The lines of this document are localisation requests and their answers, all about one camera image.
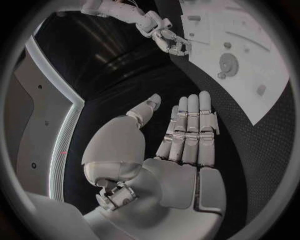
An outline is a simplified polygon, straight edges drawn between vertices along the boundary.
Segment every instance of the white light strip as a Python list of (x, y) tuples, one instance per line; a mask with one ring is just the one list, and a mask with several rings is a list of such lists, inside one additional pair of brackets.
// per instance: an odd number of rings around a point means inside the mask
[(63, 186), (67, 153), (75, 126), (85, 105), (85, 101), (54, 69), (54, 67), (43, 54), (33, 36), (30, 37), (25, 46), (32, 60), (49, 80), (49, 82), (51, 82), (55, 88), (72, 103), (72, 106), (70, 107), (56, 137), (50, 159), (50, 169), (47, 183), (48, 196), (51, 199), (64, 201)]

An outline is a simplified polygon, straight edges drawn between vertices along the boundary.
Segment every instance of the perforated black panel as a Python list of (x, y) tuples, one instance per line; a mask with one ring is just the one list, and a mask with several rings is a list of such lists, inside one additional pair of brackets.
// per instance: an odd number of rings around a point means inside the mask
[[(160, 15), (173, 23), (172, 30), (183, 36), (179, 2), (155, 2)], [(216, 81), (189, 62), (187, 57), (171, 56), (171, 59), (201, 90), (210, 93), (214, 108), (231, 134), (246, 177), (249, 222), (271, 198), (289, 162), (295, 129), (291, 86), (286, 86), (273, 108), (253, 126), (235, 100)]]

